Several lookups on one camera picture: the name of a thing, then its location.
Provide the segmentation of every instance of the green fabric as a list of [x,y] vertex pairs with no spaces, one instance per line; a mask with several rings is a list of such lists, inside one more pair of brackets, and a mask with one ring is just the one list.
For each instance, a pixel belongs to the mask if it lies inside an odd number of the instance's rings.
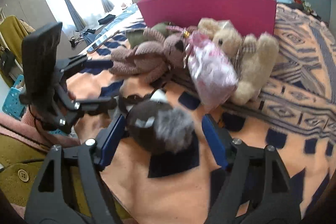
[[[16,18],[16,16],[8,16],[0,24],[0,32],[9,50],[15,55],[18,63],[22,64],[21,44],[23,38],[28,35],[22,23]],[[0,44],[2,47],[5,47],[1,39]],[[0,75],[9,87],[13,86],[14,82],[11,78],[5,77],[1,71]]]
[[[171,22],[162,22],[152,27],[152,29],[162,33],[163,36],[167,38],[171,34],[171,32],[166,29],[166,27],[169,25],[173,26],[174,24]],[[126,37],[131,45],[131,48],[134,48],[135,46],[138,46],[141,43],[150,40],[149,38],[143,36],[143,29],[131,30],[129,32],[126,32]]]
[[[10,203],[26,207],[33,182],[45,156],[45,153],[39,152],[16,139],[0,134],[0,164],[5,167],[0,172],[0,188]],[[39,162],[20,163],[27,160],[40,159],[41,161]],[[20,169],[28,173],[29,181],[23,182],[19,178],[18,171]],[[78,167],[70,167],[70,171],[79,211],[84,215],[91,216],[83,192],[79,169]],[[130,215],[116,200],[115,208],[121,219],[130,218]]]
[[39,152],[16,139],[0,134],[0,164],[4,167],[25,160],[44,158],[45,153]]

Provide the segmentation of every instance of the plush toy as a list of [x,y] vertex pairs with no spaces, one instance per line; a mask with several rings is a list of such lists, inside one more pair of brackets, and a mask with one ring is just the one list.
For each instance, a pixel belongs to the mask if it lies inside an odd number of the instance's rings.
[[145,83],[159,79],[171,68],[183,68],[184,44],[181,34],[165,37],[158,31],[147,28],[143,33],[154,38],[136,46],[134,49],[118,47],[111,51],[114,62],[110,72],[116,75],[146,74]]
[[217,32],[213,41],[221,45],[230,57],[239,77],[238,88],[231,95],[231,101],[244,105],[257,97],[273,70],[279,52],[278,41],[267,33],[258,40],[252,34],[242,40],[234,29]]
[[167,151],[176,154],[190,146],[194,122],[188,112],[172,107],[161,90],[150,98],[136,97],[131,98],[133,102],[138,101],[133,106],[128,104],[129,98],[119,97],[118,101],[126,115],[126,129],[140,146],[152,154]]
[[231,21],[217,21],[212,18],[202,18],[198,24],[198,30],[207,35],[211,40],[218,31],[225,28],[233,28]]
[[[167,30],[167,26],[174,26],[175,24],[172,22],[161,22],[159,24],[156,24],[151,29],[154,29],[158,32],[160,32],[165,38],[170,36],[172,33]],[[134,48],[135,46],[140,45],[143,42],[147,42],[150,40],[149,37],[146,35],[143,35],[145,28],[140,29],[131,29],[126,31],[126,37],[128,39],[128,42],[131,46],[131,48]]]

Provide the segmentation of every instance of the pink box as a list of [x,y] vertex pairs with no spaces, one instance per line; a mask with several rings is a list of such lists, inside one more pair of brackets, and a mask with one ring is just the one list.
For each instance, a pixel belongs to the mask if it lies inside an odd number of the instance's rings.
[[172,21],[181,27],[198,25],[203,17],[231,20],[241,35],[273,35],[276,0],[140,0],[147,26]]

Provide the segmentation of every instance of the smartphone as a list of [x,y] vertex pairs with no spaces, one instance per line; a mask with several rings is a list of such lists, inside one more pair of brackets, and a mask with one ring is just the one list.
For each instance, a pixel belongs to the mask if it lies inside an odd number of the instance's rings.
[[109,32],[106,32],[105,34],[103,34],[101,37],[99,37],[97,40],[95,40],[93,42],[93,44],[91,44],[91,46],[86,50],[88,53],[93,53],[95,52],[97,49],[99,49],[104,42],[106,42],[108,39],[110,39],[111,37],[115,36],[116,34],[119,33],[119,30],[116,31],[114,34],[109,35]]

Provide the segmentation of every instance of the brown knitted bunny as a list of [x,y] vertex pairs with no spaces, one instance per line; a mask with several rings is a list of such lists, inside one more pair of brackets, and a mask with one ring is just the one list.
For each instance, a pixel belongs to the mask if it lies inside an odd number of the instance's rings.
[[171,68],[183,68],[184,44],[181,34],[172,34],[165,39],[160,32],[147,28],[143,35],[155,40],[141,43],[134,49],[118,47],[111,51],[114,62],[111,73],[146,74],[143,81],[151,83]]

